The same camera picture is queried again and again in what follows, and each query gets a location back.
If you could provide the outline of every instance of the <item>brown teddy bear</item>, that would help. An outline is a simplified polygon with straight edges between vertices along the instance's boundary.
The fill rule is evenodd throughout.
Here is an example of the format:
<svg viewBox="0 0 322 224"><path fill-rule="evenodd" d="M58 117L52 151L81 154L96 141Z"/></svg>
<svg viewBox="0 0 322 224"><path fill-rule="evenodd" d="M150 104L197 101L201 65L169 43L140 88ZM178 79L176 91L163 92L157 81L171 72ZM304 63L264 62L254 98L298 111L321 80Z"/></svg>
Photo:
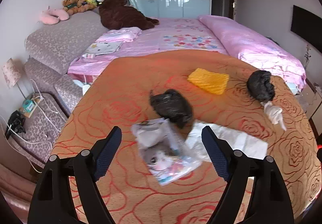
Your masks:
<svg viewBox="0 0 322 224"><path fill-rule="evenodd" d="M94 9L95 6L88 4L86 0L64 0L62 2L64 10L71 16L75 13L85 12Z"/></svg>
<svg viewBox="0 0 322 224"><path fill-rule="evenodd" d="M125 6L127 0L104 0L99 6L102 25L110 30L138 27L142 30L154 28L159 21L145 17L133 7Z"/></svg>

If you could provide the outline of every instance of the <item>pink neck pillow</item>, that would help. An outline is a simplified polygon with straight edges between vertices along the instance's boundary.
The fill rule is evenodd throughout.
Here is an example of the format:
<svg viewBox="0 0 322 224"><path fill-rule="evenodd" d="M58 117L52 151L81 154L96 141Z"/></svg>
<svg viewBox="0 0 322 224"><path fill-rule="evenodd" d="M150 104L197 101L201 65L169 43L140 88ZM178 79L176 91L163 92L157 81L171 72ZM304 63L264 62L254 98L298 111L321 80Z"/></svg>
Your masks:
<svg viewBox="0 0 322 224"><path fill-rule="evenodd" d="M48 9L41 13L39 20L47 25L57 24L59 20L69 19L69 15L62 9Z"/></svg>

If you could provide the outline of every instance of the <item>screw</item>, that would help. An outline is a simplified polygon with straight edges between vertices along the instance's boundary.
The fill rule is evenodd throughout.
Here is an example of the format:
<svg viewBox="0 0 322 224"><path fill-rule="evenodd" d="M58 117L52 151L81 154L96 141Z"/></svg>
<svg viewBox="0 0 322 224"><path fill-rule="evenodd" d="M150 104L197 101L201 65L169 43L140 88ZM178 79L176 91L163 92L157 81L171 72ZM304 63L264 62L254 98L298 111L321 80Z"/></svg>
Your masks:
<svg viewBox="0 0 322 224"><path fill-rule="evenodd" d="M49 160L50 160L50 161L54 161L56 158L57 158L57 155L51 155L51 156L49 157Z"/></svg>
<svg viewBox="0 0 322 224"><path fill-rule="evenodd" d="M83 150L80 154L84 157L86 157L88 154L90 153L90 151L88 149Z"/></svg>
<svg viewBox="0 0 322 224"><path fill-rule="evenodd" d="M268 162L273 162L273 161L274 161L273 157L271 157L271 156L267 156L267 157L266 157L266 160L267 160Z"/></svg>
<svg viewBox="0 0 322 224"><path fill-rule="evenodd" d="M240 150L235 150L235 151L234 151L234 155L235 155L236 157L241 157L241 156L243 155L243 153L242 153Z"/></svg>

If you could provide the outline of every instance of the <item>table lamp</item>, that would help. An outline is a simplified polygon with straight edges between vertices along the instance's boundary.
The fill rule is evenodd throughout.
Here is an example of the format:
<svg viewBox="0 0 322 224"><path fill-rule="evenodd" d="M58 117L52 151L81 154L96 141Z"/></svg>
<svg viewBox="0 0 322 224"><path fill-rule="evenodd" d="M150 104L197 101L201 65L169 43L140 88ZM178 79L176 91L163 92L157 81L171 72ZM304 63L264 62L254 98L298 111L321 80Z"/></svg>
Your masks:
<svg viewBox="0 0 322 224"><path fill-rule="evenodd" d="M17 84L21 94L24 96L24 98L26 98L18 85L18 80L21 78L21 73L11 58L5 63L5 65L2 66L2 72L8 88L11 89L15 84Z"/></svg>

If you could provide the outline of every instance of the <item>television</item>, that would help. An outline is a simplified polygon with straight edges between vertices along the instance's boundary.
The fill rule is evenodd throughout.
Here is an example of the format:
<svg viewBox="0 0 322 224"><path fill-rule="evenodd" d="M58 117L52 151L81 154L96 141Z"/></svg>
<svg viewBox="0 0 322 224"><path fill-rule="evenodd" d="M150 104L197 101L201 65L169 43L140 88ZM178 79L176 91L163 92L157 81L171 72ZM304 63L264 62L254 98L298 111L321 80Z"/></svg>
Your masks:
<svg viewBox="0 0 322 224"><path fill-rule="evenodd" d="M291 31L322 53L322 18L294 5Z"/></svg>

